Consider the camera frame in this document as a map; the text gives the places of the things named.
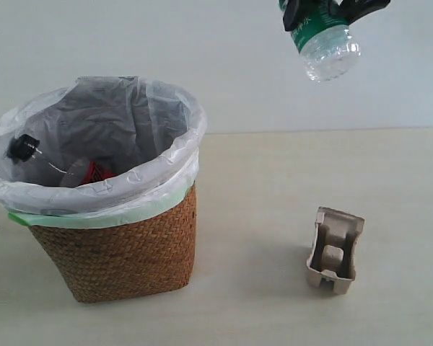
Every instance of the woven trash basket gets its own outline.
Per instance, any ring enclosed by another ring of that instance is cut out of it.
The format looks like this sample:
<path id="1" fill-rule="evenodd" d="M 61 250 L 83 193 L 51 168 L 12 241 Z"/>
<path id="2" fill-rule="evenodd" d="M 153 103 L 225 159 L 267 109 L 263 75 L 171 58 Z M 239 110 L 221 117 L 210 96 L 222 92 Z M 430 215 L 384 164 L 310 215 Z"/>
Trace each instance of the woven trash basket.
<path id="1" fill-rule="evenodd" d="M 196 188 L 148 220 L 106 229 L 30 231 L 75 299 L 96 303 L 180 289 L 189 283 L 196 242 Z"/>

